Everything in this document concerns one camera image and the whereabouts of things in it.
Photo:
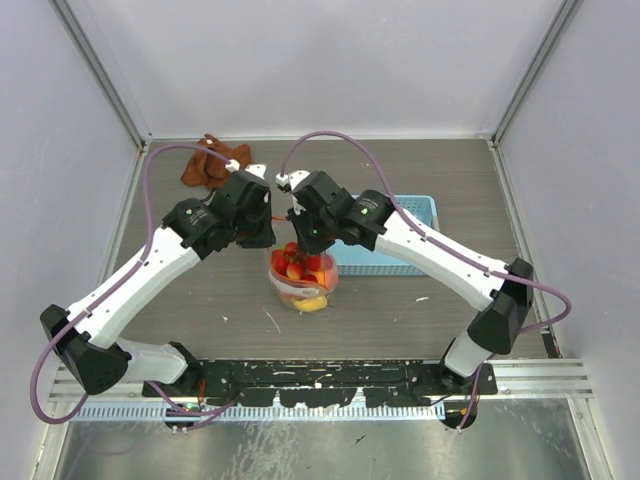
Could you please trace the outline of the red strawberry bunch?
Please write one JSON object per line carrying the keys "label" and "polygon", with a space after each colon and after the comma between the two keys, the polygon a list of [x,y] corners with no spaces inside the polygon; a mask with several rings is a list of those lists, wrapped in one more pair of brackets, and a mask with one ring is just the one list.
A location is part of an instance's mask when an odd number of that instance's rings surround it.
{"label": "red strawberry bunch", "polygon": [[297,242],[288,242],[271,251],[270,266],[279,277],[319,284],[316,273],[323,265],[322,257],[302,251]]}

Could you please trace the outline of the clear zip top bag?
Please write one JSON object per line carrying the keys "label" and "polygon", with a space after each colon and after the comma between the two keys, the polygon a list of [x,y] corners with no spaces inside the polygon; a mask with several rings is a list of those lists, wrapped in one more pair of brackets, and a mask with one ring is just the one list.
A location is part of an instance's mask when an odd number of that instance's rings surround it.
{"label": "clear zip top bag", "polygon": [[328,252],[313,255],[302,249],[291,222],[273,216],[275,243],[266,250],[266,275],[279,299],[300,314],[329,307],[338,285],[336,260]]}

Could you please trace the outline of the yellow apple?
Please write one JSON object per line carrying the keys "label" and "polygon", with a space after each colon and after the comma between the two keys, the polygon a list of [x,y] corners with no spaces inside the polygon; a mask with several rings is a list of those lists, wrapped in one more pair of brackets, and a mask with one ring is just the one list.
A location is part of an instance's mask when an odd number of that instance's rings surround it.
{"label": "yellow apple", "polygon": [[292,298],[292,306],[302,313],[313,313],[325,309],[329,302],[326,295],[320,295],[309,298]]}

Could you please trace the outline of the orange pink peach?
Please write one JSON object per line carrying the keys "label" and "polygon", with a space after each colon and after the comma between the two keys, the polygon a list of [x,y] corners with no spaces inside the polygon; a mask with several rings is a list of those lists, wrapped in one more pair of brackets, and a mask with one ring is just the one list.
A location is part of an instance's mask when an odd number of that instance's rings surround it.
{"label": "orange pink peach", "polygon": [[338,266],[331,255],[322,257],[323,265],[316,273],[318,283],[327,291],[333,291],[339,280]]}

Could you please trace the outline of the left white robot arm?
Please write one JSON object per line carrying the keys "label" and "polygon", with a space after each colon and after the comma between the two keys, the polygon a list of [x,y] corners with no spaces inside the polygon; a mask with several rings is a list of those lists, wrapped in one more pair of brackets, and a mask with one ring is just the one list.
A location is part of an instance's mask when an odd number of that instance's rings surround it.
{"label": "left white robot arm", "polygon": [[182,346],[132,342],[121,333],[166,286],[211,253],[231,244],[272,246],[271,219],[266,167],[250,165],[231,173],[210,202],[177,203],[150,244],[82,300],[67,308],[48,306],[41,325],[84,392],[101,394],[127,379],[161,382],[178,396],[194,393],[200,372]]}

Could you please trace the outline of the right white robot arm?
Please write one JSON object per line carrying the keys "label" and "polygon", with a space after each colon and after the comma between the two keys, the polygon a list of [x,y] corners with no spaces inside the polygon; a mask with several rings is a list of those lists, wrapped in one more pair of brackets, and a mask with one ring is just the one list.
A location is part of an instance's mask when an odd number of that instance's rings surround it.
{"label": "right white robot arm", "polygon": [[444,390],[462,393],[485,360],[511,352],[532,304],[528,262],[483,256],[418,221],[394,198],[376,190],[353,196],[324,171],[279,174],[276,182],[292,197],[287,218],[302,250],[319,255],[336,241],[360,246],[414,266],[476,309],[439,362]]}

